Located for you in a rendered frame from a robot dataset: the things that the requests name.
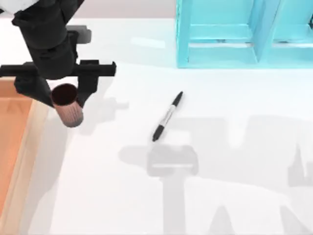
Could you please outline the brown ribbed cup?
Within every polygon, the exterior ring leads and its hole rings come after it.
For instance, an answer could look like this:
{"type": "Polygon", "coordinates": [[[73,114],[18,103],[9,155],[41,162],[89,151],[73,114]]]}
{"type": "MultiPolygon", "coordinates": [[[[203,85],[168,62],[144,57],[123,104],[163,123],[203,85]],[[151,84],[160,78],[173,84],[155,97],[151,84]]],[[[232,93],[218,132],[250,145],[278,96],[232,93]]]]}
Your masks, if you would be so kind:
{"type": "Polygon", "coordinates": [[[68,128],[79,126],[84,119],[83,109],[77,98],[77,88],[70,83],[58,85],[51,92],[53,107],[68,128]]]}

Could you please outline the grey rounded box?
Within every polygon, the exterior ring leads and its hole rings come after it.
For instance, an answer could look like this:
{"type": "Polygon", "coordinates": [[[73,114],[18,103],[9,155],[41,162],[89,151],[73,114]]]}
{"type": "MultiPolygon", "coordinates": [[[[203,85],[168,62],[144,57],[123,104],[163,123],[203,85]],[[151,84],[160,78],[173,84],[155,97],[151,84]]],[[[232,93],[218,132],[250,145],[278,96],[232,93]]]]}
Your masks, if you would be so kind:
{"type": "Polygon", "coordinates": [[[86,25],[67,25],[67,31],[74,36],[77,44],[88,44],[91,42],[91,30],[86,25]]]}

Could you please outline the shallow salmon-coloured box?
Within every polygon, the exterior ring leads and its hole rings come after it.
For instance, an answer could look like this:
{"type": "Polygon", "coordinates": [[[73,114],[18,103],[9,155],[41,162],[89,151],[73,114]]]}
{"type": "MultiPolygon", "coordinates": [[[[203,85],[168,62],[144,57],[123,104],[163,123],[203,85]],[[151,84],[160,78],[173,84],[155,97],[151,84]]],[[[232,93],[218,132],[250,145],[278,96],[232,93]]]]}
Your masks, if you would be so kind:
{"type": "Polygon", "coordinates": [[[49,108],[0,78],[0,235],[18,235],[49,108]]]}

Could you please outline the black marker pen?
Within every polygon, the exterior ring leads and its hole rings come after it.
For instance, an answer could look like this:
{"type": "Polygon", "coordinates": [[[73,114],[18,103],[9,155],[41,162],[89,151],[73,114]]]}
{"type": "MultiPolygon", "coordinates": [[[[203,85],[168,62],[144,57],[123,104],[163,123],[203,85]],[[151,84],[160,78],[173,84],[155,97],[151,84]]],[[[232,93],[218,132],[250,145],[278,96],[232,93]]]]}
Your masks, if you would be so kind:
{"type": "Polygon", "coordinates": [[[179,94],[175,97],[173,102],[171,103],[169,109],[167,110],[165,116],[163,119],[160,121],[159,125],[157,126],[156,130],[154,131],[152,135],[152,141],[156,142],[162,135],[167,123],[169,122],[170,118],[172,117],[175,109],[180,103],[180,100],[183,96],[183,91],[179,92],[179,94]]]}

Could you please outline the light blue rack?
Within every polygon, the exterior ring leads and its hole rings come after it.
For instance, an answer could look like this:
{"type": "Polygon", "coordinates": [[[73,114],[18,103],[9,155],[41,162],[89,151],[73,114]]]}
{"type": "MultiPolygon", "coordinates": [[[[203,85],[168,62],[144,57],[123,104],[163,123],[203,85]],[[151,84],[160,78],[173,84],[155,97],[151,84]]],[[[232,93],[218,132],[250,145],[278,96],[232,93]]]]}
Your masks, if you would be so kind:
{"type": "Polygon", "coordinates": [[[180,68],[313,69],[313,0],[176,0],[180,68]]]}

